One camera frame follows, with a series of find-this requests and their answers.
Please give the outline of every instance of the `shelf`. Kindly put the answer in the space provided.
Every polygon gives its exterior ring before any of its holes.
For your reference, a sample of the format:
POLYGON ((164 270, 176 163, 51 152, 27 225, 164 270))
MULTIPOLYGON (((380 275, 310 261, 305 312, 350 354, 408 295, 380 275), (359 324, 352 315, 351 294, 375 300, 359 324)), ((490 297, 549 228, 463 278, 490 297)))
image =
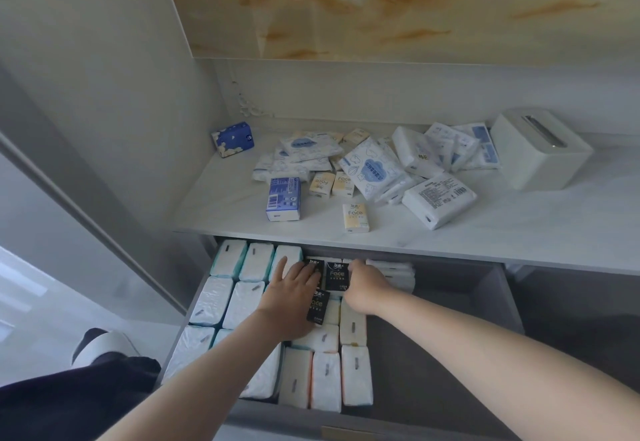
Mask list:
POLYGON ((174 216, 174 230, 257 241, 346 247, 640 275, 640 148, 598 150, 564 190, 517 192, 497 170, 456 176, 478 194, 473 208, 439 230, 402 205, 367 208, 371 231, 347 234, 342 204, 307 195, 301 220, 271 223, 265 183, 251 179, 281 134, 254 129, 256 146, 213 156, 174 216))

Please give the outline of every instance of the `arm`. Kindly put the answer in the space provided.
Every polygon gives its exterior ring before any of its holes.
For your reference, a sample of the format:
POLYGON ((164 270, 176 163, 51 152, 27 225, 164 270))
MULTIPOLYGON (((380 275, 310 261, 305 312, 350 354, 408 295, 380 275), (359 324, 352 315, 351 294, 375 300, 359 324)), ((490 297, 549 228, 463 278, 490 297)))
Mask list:
POLYGON ((249 318, 124 416, 99 441, 211 441, 253 374, 278 343, 313 328, 307 311, 320 279, 314 265, 287 258, 249 318))
POLYGON ((356 260, 344 299, 437 359, 523 441, 636 440, 640 396, 558 350, 398 291, 356 260))

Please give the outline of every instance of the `white shelf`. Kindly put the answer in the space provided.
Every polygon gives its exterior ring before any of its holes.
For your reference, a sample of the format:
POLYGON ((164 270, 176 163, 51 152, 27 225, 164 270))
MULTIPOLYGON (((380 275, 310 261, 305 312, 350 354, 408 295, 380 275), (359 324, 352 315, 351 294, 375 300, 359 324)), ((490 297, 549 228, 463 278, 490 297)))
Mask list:
POLYGON ((460 172, 479 200, 443 228, 429 231, 404 206, 386 205, 368 207, 369 233, 347 234, 341 204, 349 200, 308 196, 308 184, 300 221, 267 220, 266 185, 251 173, 279 136, 256 132, 253 149, 213 156, 178 208, 175 230, 640 275, 638 147, 598 150, 568 188, 555 192, 514 191, 499 171, 460 172))

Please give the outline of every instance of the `white tissue dispenser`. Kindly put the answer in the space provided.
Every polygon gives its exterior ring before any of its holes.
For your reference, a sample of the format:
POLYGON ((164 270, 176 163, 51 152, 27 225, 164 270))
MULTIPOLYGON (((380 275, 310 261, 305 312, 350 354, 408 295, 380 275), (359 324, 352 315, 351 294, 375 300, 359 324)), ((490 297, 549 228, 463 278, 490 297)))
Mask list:
POLYGON ((516 190, 561 190, 593 148, 546 109, 523 107, 501 113, 491 137, 502 174, 516 190))

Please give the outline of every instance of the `left hand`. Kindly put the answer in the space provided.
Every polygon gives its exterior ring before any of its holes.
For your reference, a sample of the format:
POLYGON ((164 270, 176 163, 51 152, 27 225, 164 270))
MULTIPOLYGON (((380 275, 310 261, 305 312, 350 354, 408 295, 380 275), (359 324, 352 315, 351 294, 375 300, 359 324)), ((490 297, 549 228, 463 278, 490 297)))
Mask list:
POLYGON ((295 263, 286 277, 282 277, 287 258, 276 265, 273 280, 262 295, 256 312, 273 322, 281 341, 304 337, 314 324, 307 321, 307 313, 321 274, 314 272, 316 265, 295 263))

